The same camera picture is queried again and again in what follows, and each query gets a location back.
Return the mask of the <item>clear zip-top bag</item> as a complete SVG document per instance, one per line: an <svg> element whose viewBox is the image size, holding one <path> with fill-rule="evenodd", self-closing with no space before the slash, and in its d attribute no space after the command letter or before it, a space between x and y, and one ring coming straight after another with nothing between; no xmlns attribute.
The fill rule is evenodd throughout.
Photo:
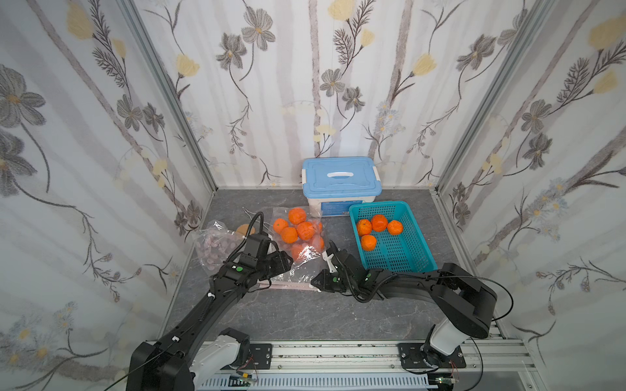
<svg viewBox="0 0 626 391"><path fill-rule="evenodd" d="M243 239L243 234L229 230L218 220L212 220L205 229L193 235L195 259L208 275L213 275Z"/></svg>
<svg viewBox="0 0 626 391"><path fill-rule="evenodd" d="M269 227L279 249L293 260L291 269L272 283L284 289L311 289L312 279L324 265L324 225L319 214L305 206L273 207Z"/></svg>

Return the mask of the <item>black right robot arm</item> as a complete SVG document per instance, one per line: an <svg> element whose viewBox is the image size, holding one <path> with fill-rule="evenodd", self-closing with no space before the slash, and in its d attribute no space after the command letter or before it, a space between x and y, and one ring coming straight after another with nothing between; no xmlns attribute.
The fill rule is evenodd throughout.
<svg viewBox="0 0 626 391"><path fill-rule="evenodd" d="M394 298L431 302L444 318L433 326L419 350L430 366L455 355L468 339L486 339L496 321L497 293L486 279L471 275L454 263L429 272L365 269L334 243L322 254L327 267L311 281L321 292L349 293L362 304Z"/></svg>

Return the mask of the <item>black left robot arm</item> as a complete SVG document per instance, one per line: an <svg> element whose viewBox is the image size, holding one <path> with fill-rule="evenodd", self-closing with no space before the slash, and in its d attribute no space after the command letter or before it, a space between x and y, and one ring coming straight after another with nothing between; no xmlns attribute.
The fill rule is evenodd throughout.
<svg viewBox="0 0 626 391"><path fill-rule="evenodd" d="M246 237L210 277L209 290L170 332L144 342L131 355L127 390L194 390L224 367L249 360L249 337L226 329L204 347L210 329L260 282L289 271L293 259L264 231L264 214L250 221Z"/></svg>

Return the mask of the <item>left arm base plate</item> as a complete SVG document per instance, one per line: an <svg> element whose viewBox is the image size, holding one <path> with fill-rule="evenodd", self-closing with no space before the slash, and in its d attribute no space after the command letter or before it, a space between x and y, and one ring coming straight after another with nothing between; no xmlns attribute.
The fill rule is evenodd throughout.
<svg viewBox="0 0 626 391"><path fill-rule="evenodd" d="M269 343L253 343L249 347L249 357L242 370L269 370L272 365L273 345Z"/></svg>

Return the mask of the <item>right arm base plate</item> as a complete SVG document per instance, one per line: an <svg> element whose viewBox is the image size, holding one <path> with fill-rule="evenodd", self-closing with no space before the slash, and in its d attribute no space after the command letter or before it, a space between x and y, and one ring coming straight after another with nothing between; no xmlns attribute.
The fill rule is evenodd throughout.
<svg viewBox="0 0 626 391"><path fill-rule="evenodd" d="M422 342L397 345L402 368L408 370L466 368L466 360L461 347L456 347L451 355L443 356L437 350L430 347L424 348L423 345Z"/></svg>

